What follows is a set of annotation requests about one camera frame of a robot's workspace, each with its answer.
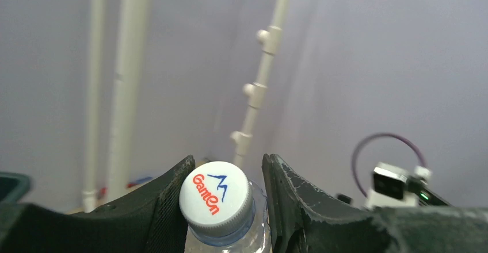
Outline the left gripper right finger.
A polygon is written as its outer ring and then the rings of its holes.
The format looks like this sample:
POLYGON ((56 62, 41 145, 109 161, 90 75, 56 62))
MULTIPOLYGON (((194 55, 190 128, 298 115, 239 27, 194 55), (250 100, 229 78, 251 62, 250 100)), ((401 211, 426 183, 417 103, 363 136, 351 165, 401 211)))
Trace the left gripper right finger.
POLYGON ((298 175, 278 155, 262 160, 273 252, 486 252, 487 209, 355 208, 298 175))

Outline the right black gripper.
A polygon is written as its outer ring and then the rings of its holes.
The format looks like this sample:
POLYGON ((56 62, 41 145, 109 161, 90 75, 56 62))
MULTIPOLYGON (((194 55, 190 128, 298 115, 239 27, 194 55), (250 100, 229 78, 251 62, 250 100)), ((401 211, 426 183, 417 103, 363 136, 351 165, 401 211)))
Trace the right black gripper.
POLYGON ((363 204, 364 208, 376 208, 376 207, 419 207, 419 206, 450 206, 443 198, 439 197, 435 193, 431 193, 428 190, 420 192, 418 195, 407 192, 402 200, 389 197, 384 194, 377 193, 374 190, 370 190, 371 195, 368 196, 363 204))

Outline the blue label water bottle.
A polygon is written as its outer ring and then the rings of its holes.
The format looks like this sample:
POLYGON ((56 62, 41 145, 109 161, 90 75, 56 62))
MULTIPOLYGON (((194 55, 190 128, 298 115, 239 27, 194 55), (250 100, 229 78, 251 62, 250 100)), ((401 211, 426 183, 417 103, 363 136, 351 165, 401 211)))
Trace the blue label water bottle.
POLYGON ((214 161, 185 178, 179 196, 188 224, 185 252, 271 252, 267 198, 236 165, 214 161))

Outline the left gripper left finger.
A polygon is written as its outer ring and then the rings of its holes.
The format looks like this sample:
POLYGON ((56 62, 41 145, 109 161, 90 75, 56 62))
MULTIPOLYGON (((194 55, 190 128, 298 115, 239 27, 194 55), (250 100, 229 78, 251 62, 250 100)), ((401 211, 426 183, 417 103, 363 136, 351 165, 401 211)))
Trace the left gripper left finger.
POLYGON ((89 213, 3 203, 1 251, 184 252, 188 225, 178 199, 194 168, 193 156, 187 156, 160 177, 89 213))

